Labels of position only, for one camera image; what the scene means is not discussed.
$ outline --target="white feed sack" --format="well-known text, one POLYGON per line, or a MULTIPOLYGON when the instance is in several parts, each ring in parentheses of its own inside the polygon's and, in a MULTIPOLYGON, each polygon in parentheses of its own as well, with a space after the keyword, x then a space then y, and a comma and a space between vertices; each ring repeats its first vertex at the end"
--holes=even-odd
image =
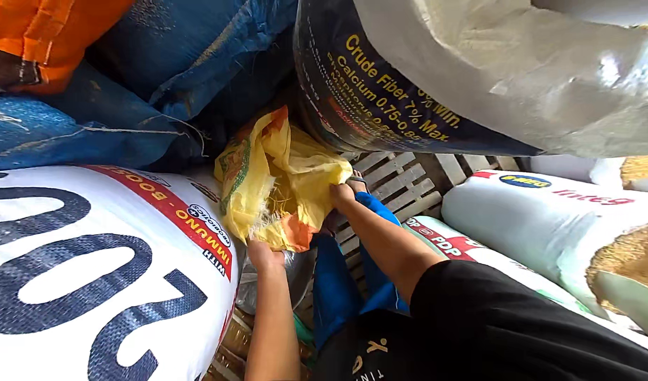
POLYGON ((528 158, 531 172, 590 182, 611 188, 648 192, 648 156, 588 159, 571 155, 528 158))
POLYGON ((555 283, 519 262, 450 228, 443 222, 428 216, 415 216, 409 218, 402 226, 430 246, 438 255, 450 260, 471 260, 496 268, 559 305, 648 349, 648 337, 592 315, 575 297, 555 283))
POLYGON ((447 224, 606 311, 586 275, 610 271, 648 286, 648 193, 560 177, 479 171, 444 196, 447 224))
POLYGON ((0 380, 194 380, 232 316, 214 184, 87 165, 0 172, 0 380))

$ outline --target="yellow sack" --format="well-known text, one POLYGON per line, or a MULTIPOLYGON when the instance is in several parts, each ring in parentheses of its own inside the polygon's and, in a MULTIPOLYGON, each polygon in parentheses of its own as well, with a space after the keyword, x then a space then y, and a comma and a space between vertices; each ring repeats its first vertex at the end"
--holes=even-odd
POLYGON ((240 131, 216 159, 223 223, 237 238, 304 252, 333 209, 329 184, 352 175, 347 160, 289 125, 286 106, 240 131))

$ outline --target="blue cloth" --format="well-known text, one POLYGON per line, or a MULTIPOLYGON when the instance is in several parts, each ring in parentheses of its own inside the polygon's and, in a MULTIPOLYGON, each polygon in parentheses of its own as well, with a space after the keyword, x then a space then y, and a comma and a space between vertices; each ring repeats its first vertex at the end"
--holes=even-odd
MULTIPOLYGON (((399 220, 374 196, 358 192, 356 200, 382 218, 400 226, 399 220)), ((314 302, 314 344, 320 350, 326 340, 345 323, 362 313, 375 309, 408 312, 408 305, 399 297, 395 285, 373 262, 369 252, 360 243, 362 265, 369 298, 364 301, 350 275, 340 246, 335 238, 317 234, 311 242, 317 247, 312 297, 314 302)))

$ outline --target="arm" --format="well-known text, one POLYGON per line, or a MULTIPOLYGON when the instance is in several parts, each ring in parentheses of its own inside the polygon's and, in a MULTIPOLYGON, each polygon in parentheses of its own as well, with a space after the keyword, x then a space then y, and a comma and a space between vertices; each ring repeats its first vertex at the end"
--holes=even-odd
POLYGON ((420 239, 385 220, 354 200, 350 186, 332 185, 331 199, 338 212, 367 248, 371 258, 392 281, 402 299, 411 303, 415 285, 433 264, 446 260, 435 254, 420 239))
POLYGON ((258 270, 258 299, 244 378, 297 381, 300 379, 298 339, 284 254, 272 252, 266 243, 250 241, 249 257, 258 270))

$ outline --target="red label band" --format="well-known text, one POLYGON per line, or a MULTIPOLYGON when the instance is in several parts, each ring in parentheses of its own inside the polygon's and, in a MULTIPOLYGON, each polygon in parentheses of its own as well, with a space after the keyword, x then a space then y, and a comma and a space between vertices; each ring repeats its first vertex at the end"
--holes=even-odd
POLYGON ((444 236, 427 228, 415 218, 409 218, 406 221, 406 225, 430 241, 432 245, 438 247, 448 259, 477 262, 471 256, 467 255, 466 251, 477 247, 485 247, 479 242, 473 241, 467 237, 444 238, 444 236))
POLYGON ((111 165, 83 165, 83 167, 109 176, 136 195, 141 196, 143 200, 173 222, 192 242, 201 247, 202 255, 221 274, 231 280, 232 253, 230 249, 218 238, 216 232, 206 225, 206 222, 188 214, 188 205, 167 187, 127 169, 111 165))

